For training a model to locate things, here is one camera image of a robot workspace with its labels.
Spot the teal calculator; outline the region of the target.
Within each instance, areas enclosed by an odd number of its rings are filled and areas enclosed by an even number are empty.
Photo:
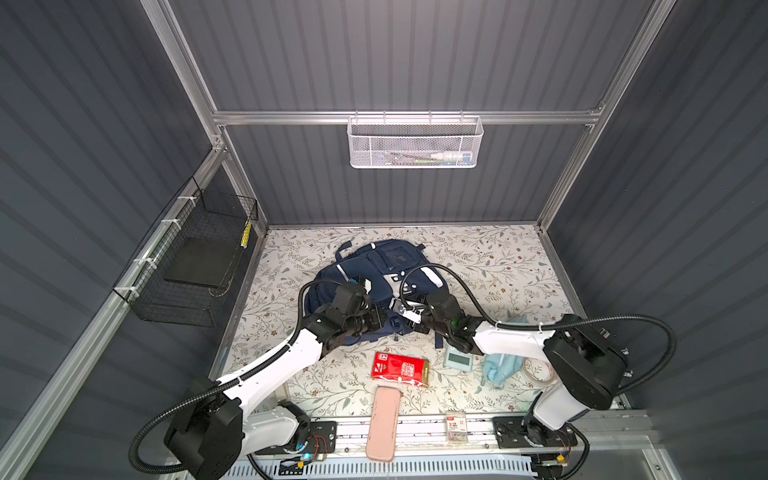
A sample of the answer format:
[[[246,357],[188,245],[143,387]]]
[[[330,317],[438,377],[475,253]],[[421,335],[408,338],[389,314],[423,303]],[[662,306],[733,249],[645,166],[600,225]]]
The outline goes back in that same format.
[[[447,349],[444,356],[444,366],[462,372],[471,372],[473,356],[455,349]]]

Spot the navy blue student backpack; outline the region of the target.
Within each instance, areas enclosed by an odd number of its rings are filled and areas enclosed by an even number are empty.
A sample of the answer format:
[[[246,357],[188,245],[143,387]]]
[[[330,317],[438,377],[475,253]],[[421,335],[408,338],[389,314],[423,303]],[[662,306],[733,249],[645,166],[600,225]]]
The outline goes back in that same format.
[[[425,246],[406,240],[388,239],[371,242],[355,251],[352,243],[343,243],[335,252],[335,262],[321,269],[315,276],[323,282],[313,285],[304,297],[306,312],[313,312],[331,302],[337,282],[355,281],[366,286],[371,301],[383,316],[381,329],[345,340],[347,346],[374,342],[382,337],[406,335],[417,328],[416,321],[401,314],[400,296],[404,295],[411,307],[419,308],[430,293],[448,288],[447,281],[437,269],[429,265],[423,253]]]

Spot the light blue umbrella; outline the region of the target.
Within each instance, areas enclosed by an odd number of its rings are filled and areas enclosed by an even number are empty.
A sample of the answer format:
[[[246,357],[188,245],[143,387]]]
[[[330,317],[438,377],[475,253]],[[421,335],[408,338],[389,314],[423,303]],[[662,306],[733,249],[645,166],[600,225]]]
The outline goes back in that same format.
[[[495,388],[503,388],[506,381],[517,374],[523,367],[525,357],[509,354],[489,354],[482,365],[483,382],[489,382]]]

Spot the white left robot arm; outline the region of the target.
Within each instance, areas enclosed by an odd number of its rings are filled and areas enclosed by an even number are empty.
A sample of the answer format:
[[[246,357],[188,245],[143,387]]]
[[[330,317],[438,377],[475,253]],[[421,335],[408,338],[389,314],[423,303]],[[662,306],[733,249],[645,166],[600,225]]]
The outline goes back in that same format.
[[[255,407],[347,338],[376,332],[386,321],[371,300],[369,280],[358,277],[333,285],[332,301],[312,314],[300,312],[287,340],[232,374],[198,382],[189,398],[145,424],[128,448],[130,465],[151,475],[187,471],[196,479],[219,479],[242,455],[257,450],[258,426],[248,418]],[[140,447],[164,421],[170,423],[164,444],[178,461],[150,464],[141,458]]]

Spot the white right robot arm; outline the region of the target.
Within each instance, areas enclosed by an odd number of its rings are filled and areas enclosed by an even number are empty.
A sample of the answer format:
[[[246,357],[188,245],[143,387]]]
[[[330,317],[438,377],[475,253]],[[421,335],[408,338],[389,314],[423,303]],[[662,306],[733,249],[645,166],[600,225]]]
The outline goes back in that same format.
[[[576,431],[572,423],[591,410],[607,410],[620,396],[658,375],[672,360],[678,345],[674,329],[661,319],[626,314],[597,318],[565,315],[551,324],[503,323],[492,319],[454,271],[428,263],[401,274],[398,297],[408,311],[415,309],[406,289],[414,273],[442,270],[452,276],[467,294],[478,314],[467,314],[448,289],[440,285],[425,296],[420,323],[439,334],[451,347],[472,355],[512,355],[547,362],[558,381],[534,400],[518,427],[520,435],[535,447],[544,447],[561,432]],[[613,347],[595,328],[605,322],[642,322],[666,335],[664,353],[646,373],[632,381],[621,381],[629,371],[626,354]]]

